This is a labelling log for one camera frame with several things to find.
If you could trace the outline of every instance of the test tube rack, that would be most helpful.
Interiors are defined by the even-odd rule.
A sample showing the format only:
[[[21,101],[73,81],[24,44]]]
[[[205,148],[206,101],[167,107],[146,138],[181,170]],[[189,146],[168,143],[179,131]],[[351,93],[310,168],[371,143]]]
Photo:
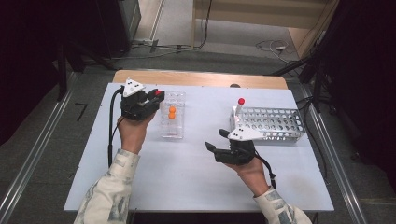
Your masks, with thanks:
[[[298,109],[243,107],[236,114],[236,106],[233,106],[230,123],[231,131],[248,127],[262,133],[258,141],[296,142],[305,134]]]

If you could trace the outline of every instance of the white sleeve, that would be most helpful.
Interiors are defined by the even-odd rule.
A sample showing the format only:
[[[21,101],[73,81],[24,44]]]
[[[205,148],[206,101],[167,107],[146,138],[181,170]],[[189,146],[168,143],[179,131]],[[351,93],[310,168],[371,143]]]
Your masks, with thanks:
[[[273,187],[254,200],[268,219],[269,224],[311,223],[311,220],[301,209],[286,204]]]
[[[139,158],[132,152],[118,150],[107,173],[85,195],[75,224],[126,222],[132,180]]]

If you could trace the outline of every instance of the metal rail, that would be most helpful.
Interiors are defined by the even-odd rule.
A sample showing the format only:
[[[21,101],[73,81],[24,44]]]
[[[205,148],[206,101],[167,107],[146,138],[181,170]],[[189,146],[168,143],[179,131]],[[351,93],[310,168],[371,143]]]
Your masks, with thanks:
[[[13,180],[13,182],[8,187],[6,192],[6,196],[4,200],[1,202],[0,206],[0,224],[8,223],[9,218],[11,217],[12,212],[14,211],[15,206],[18,203],[18,200],[23,194],[24,189],[26,188],[30,177],[35,170],[38,162],[40,161],[41,155],[43,154],[50,137],[58,124],[58,121],[64,112],[64,109],[67,106],[67,103],[70,99],[70,96],[73,93],[75,84],[77,83],[79,75],[77,73],[72,73],[69,78],[69,91],[66,93],[61,102],[58,102],[54,109],[52,110],[49,119],[47,120],[43,130],[35,141],[35,145],[30,150],[28,157],[23,163],[22,168],[18,172],[17,176]]]
[[[308,97],[311,95],[310,90],[304,85],[302,85],[302,91],[304,97]],[[313,106],[309,106],[309,112],[311,113],[312,119],[314,120],[315,126],[318,130],[320,140],[329,159],[329,164],[332,167],[335,179],[337,180],[338,186],[341,190],[341,193],[343,194],[346,207],[353,220],[353,223],[367,223],[366,217],[361,209],[360,202],[355,194],[352,185],[350,184],[347,173],[344,170],[344,166],[338,158],[337,152],[332,143],[332,139],[327,132],[321,114],[318,114]]]

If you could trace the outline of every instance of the right hand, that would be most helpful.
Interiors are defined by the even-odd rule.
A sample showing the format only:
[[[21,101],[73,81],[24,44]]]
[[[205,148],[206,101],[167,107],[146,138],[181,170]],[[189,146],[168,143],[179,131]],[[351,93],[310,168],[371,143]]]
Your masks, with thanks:
[[[154,118],[155,113],[145,120],[129,120],[119,117],[119,132],[121,138],[121,148],[134,154],[139,154],[146,138],[149,122]]]
[[[250,163],[245,165],[225,164],[236,171],[245,184],[254,193],[255,197],[264,194],[270,187],[265,179],[262,162],[254,158]]]

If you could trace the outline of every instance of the black curtain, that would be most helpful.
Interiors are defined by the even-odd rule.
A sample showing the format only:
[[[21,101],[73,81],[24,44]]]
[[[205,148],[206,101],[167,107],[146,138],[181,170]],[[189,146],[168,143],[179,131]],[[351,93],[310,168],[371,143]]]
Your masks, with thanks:
[[[32,4],[0,3],[0,145],[59,78],[52,64],[56,39]]]
[[[321,56],[353,145],[396,191],[396,4],[341,1],[347,11]]]

